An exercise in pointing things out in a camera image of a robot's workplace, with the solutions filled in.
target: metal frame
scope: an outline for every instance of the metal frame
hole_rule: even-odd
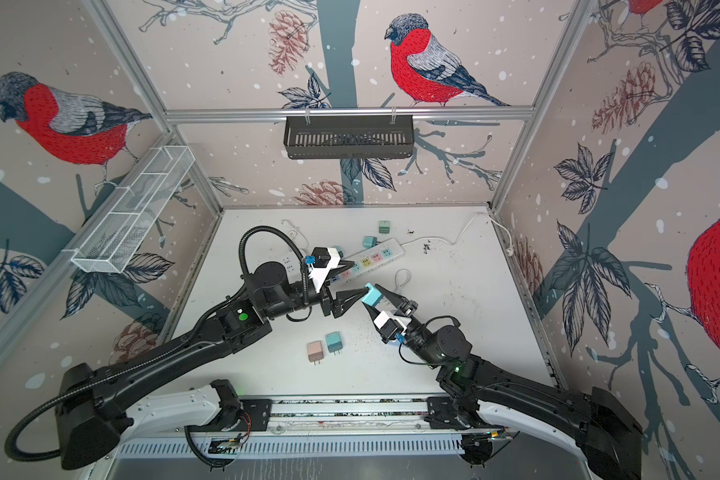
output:
[[[520,131],[518,141],[515,143],[507,166],[501,175],[501,180],[496,186],[494,198],[491,201],[493,211],[496,213],[499,212],[507,201],[509,189],[512,187],[514,179],[518,176],[520,167],[523,164],[523,159],[528,155],[528,150],[536,137],[536,133],[539,131],[541,122],[544,120],[547,110],[549,110],[552,104],[552,99],[554,98],[555,92],[557,92],[557,87],[560,86],[560,81],[563,79],[568,64],[574,56],[576,47],[584,35],[584,30],[588,25],[590,14],[596,2],[597,0],[576,0],[576,3],[570,10],[570,16],[565,25],[565,30],[563,30],[563,34],[560,36],[560,43],[557,45],[557,49],[550,61],[550,66],[547,69],[547,73],[541,82],[541,87],[534,100],[536,115],[532,120],[526,122]]]
[[[173,133],[162,134],[152,145],[153,148],[168,145],[173,140]],[[123,178],[124,184],[130,184],[138,177],[150,162],[138,162],[134,168]],[[0,366],[8,358],[23,335],[45,313],[45,309],[54,300],[58,285],[72,276],[77,267],[70,260],[74,252],[86,241],[88,236],[106,214],[112,210],[117,201],[123,197],[125,189],[115,189],[106,200],[96,209],[96,212],[77,231],[67,246],[62,250],[45,269],[40,280],[32,285],[26,295],[21,297],[19,303],[10,310],[0,326]]]
[[[413,115],[414,120],[532,120],[535,108],[519,107],[386,107],[386,108],[319,108],[309,109],[310,117],[346,117],[354,115]],[[238,124],[272,123],[288,117],[305,117],[304,108],[248,108],[232,110],[167,110],[169,124]]]

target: black cable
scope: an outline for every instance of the black cable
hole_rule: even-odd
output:
[[[111,382],[112,380],[116,379],[119,376],[125,375],[126,373],[132,372],[133,370],[138,370],[146,365],[149,365],[151,363],[157,362],[159,360],[163,360],[169,356],[172,356],[174,353],[181,350],[189,341],[194,338],[194,336],[197,334],[197,331],[200,330],[202,327],[202,324],[205,323],[208,318],[211,317],[213,313],[216,313],[217,311],[221,310],[221,308],[225,307],[228,303],[233,302],[236,300],[238,295],[242,292],[242,289],[238,290],[238,292],[235,294],[235,296],[229,298],[228,300],[224,300],[223,302],[219,303],[218,305],[212,307],[207,312],[203,313],[201,318],[197,321],[195,324],[195,328],[192,329],[189,335],[184,337],[184,340],[174,347],[171,350],[168,350],[167,352],[163,353],[162,355],[158,355],[152,359],[145,360],[142,363],[139,363],[137,365],[130,366],[124,370],[120,370],[119,372],[108,376],[106,378],[103,378],[101,380],[98,380],[93,383],[89,383],[87,385],[83,385],[80,387],[77,387],[77,389],[70,390],[67,393],[64,393],[62,395],[58,395],[55,398],[52,398],[48,400],[47,402],[40,405],[38,408],[32,410],[29,412],[25,417],[23,417],[19,422],[10,430],[8,433],[8,437],[5,439],[5,455],[7,455],[9,458],[16,460],[17,462],[41,462],[43,460],[49,460],[51,458],[56,458],[61,454],[61,451],[57,448],[56,450],[51,450],[48,452],[38,452],[38,453],[30,453],[25,452],[21,450],[18,447],[18,438],[19,435],[21,435],[21,432],[30,424],[33,420],[35,420],[37,417],[42,415],[43,413],[47,412],[51,408],[54,408],[56,405],[64,402],[68,398],[72,398],[75,396],[78,396],[82,392],[86,392],[88,390],[91,390],[103,383]]]
[[[214,468],[220,468],[223,470],[226,466],[234,462],[237,457],[234,458],[208,458],[207,456],[203,455],[200,449],[195,445],[195,443],[192,441],[192,435],[190,435],[190,427],[185,426],[184,427],[184,436],[186,437],[186,442],[190,446],[190,450],[192,450],[192,453],[195,454],[198,460],[200,460],[202,463],[206,464],[207,466],[211,467],[211,471],[213,471]]]
[[[307,316],[305,316],[304,318],[295,319],[292,316],[290,316],[289,314],[286,314],[286,318],[292,322],[303,322],[304,320],[307,320],[311,314],[312,314],[312,306],[309,306],[309,313],[307,313]]]
[[[244,276],[250,274],[250,272],[248,271],[248,263],[246,262],[246,244],[248,243],[248,239],[258,232],[269,232],[270,234],[279,236],[282,241],[286,242],[286,244],[291,248],[291,250],[293,250],[293,253],[296,254],[296,258],[298,259],[298,263],[300,265],[299,269],[302,274],[302,288],[304,289],[304,291],[302,292],[302,296],[304,299],[304,304],[306,305],[307,303],[309,303],[309,273],[307,271],[307,265],[304,263],[304,256],[302,255],[302,252],[298,249],[296,244],[293,243],[293,240],[291,240],[288,235],[285,235],[277,228],[267,225],[254,226],[253,228],[245,232],[242,237],[240,237],[240,247],[237,250],[237,255],[240,259],[240,270],[242,270],[242,274]]]

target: power strip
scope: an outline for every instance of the power strip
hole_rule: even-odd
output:
[[[405,255],[405,250],[400,246],[397,240],[391,238],[376,246],[352,255],[344,260],[355,262],[355,266],[346,272],[342,272],[331,278],[331,285],[341,285],[350,280],[365,275],[380,266],[384,266],[394,262],[396,259]]]

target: pine cone illustration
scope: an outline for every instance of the pine cone illustration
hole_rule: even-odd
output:
[[[344,205],[345,196],[350,203],[355,203],[352,193],[332,180],[322,180],[319,184],[308,186],[303,184],[298,189],[298,197],[293,201],[301,205]]]
[[[592,130],[599,128],[606,134],[632,125],[653,98],[655,84],[656,71],[648,62],[641,62],[626,72],[614,92],[603,99],[600,110],[594,112]]]
[[[293,70],[298,61],[304,58],[308,49],[307,27],[295,13],[280,10],[269,24],[269,67],[282,76],[286,68]]]

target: bird wallpaper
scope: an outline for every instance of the bird wallpaper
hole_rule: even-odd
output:
[[[568,387],[641,423],[643,478],[720,478],[720,0],[596,2],[500,216]]]
[[[572,4],[110,3],[163,102],[175,109],[529,105]],[[303,186],[324,180],[341,185],[340,204],[490,201],[522,121],[415,123],[414,156],[404,160],[296,162],[277,147],[282,125],[180,129],[209,175],[246,189],[229,192],[224,205],[299,205]]]

